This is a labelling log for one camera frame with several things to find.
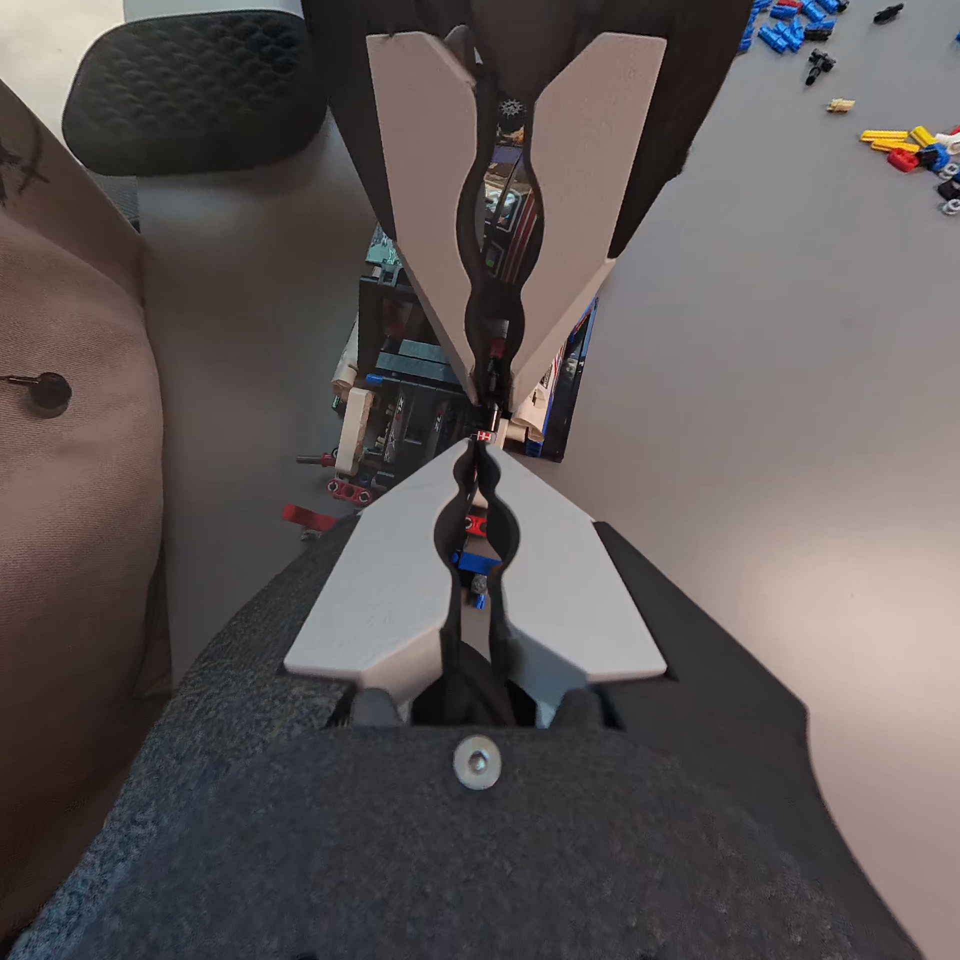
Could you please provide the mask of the pile of mixed brick pieces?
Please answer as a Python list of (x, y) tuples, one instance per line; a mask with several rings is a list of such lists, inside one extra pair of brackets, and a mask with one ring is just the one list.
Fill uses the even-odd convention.
[(944, 216), (959, 215), (959, 126), (931, 132), (925, 126), (911, 129), (868, 128), (859, 141), (883, 154), (886, 162), (904, 175), (926, 172), (936, 180), (937, 210)]

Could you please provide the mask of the toy brick race car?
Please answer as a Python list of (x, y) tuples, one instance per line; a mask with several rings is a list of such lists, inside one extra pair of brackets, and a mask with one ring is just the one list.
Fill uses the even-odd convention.
[[(530, 259), (542, 217), (523, 160), (526, 110), (500, 98), (496, 145), (484, 177), (479, 221), (486, 272), (512, 283)], [(561, 463), (594, 329), (597, 298), (571, 328), (545, 375), (496, 443), (531, 459)], [(402, 480), (482, 426), (413, 291), (413, 281), (381, 226), (372, 235), (359, 309), (332, 378), (342, 420), (332, 451), (296, 462), (330, 470), (330, 498), (360, 514)]]

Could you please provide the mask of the pile of blue brick pins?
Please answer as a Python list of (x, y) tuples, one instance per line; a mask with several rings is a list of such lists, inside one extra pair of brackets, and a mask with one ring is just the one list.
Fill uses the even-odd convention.
[(783, 55), (826, 42), (849, 6), (849, 1), (753, 1), (737, 54), (746, 54), (755, 43)]

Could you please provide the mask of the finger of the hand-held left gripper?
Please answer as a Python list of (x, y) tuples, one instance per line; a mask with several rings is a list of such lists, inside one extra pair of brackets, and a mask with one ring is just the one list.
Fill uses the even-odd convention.
[(616, 263), (609, 250), (666, 39), (602, 31), (505, 30), (502, 90), (526, 113), (523, 166), (539, 246), (502, 270), (502, 409), (531, 392)]
[(366, 54), (394, 246), (462, 389), (486, 404), (496, 282), (481, 242), (496, 85), (477, 76), (466, 24), (446, 36), (373, 33)]

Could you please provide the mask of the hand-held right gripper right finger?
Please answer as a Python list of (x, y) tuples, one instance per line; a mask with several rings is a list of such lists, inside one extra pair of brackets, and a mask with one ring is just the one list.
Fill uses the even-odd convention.
[(494, 445), (478, 455), (490, 576), (490, 654), (545, 728), (564, 696), (666, 676), (667, 664), (593, 518)]

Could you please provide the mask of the beige cushioned chair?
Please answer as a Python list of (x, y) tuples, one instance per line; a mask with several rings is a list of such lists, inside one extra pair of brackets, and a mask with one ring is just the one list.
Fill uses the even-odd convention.
[(99, 832), (170, 679), (141, 237), (2, 84), (1, 932)]

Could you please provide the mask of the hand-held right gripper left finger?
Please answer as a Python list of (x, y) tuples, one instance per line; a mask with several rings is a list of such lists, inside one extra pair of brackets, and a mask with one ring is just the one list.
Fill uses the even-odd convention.
[(450, 562), (473, 478), (474, 444), (461, 440), (363, 511), (284, 657), (288, 673), (383, 690), (397, 705), (433, 689), (414, 719), (480, 718)]

